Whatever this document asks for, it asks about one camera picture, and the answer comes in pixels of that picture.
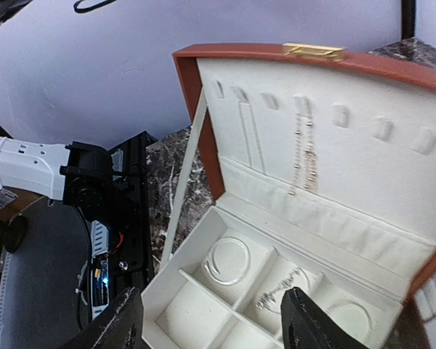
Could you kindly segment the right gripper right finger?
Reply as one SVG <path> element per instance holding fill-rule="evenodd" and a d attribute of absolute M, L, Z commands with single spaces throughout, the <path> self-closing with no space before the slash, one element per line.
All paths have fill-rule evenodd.
<path fill-rule="evenodd" d="M 284 292 L 280 304 L 283 346 L 289 349 L 365 349 L 336 325 L 299 287 Z"/>

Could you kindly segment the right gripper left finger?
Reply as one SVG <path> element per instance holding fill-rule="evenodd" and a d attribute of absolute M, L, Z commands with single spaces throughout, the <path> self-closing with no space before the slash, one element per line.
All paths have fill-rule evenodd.
<path fill-rule="evenodd" d="M 123 290 L 88 327 L 59 348 L 144 348 L 141 292 Z"/>

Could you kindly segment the brown jewelry tray cream lining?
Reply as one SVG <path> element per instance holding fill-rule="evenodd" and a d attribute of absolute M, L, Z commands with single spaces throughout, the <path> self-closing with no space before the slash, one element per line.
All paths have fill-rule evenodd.
<path fill-rule="evenodd" d="M 436 272 L 415 293 L 414 297 L 424 323 L 436 318 Z"/>

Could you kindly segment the brown jewelry box cream lining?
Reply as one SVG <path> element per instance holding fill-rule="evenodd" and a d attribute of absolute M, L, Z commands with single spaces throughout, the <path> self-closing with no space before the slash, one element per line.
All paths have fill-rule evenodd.
<path fill-rule="evenodd" d="M 381 348 L 436 271 L 436 69 L 305 44 L 174 53 L 192 121 L 149 348 L 285 348 L 299 287 Z"/>

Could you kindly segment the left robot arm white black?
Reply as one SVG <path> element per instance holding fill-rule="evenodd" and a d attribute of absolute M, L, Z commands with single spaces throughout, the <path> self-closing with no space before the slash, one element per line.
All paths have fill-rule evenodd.
<path fill-rule="evenodd" d="M 30 143 L 0 137 L 0 190 L 15 188 L 78 207 L 86 220 L 108 223 L 116 196 L 113 162 L 100 146 Z"/>

